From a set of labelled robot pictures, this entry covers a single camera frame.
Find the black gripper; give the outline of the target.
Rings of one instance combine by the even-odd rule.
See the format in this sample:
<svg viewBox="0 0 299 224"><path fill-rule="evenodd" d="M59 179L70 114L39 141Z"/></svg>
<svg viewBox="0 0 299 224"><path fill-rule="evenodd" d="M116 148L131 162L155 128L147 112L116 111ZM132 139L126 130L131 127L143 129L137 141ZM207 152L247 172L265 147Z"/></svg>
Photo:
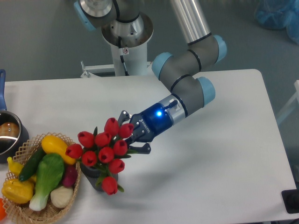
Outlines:
<svg viewBox="0 0 299 224"><path fill-rule="evenodd" d="M117 122L119 125L132 124L134 126L133 134L129 138L130 143L146 142L142 146L129 146L128 154L150 154L151 146L148 142L152 142L156 136L173 125L170 115L162 104L154 104L133 115L123 110Z"/></svg>

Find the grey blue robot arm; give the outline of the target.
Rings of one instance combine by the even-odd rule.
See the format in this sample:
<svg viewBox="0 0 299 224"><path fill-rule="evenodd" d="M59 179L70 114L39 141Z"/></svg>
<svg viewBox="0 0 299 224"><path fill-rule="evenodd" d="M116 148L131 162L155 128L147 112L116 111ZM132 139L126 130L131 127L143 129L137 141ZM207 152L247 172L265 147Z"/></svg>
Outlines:
<svg viewBox="0 0 299 224"><path fill-rule="evenodd" d="M203 108L215 98L209 79L194 78L203 68L223 59L227 47L212 35L197 0L173 0L172 9L181 27L187 51L177 57L158 55L151 69L170 95L148 109L130 115L122 111L118 122L128 121L133 133L125 139L130 152L149 154L152 140L173 125ZM136 0L77 0L74 8L88 30L101 28L110 45L116 76L145 75L147 43L153 34L150 18Z"/></svg>

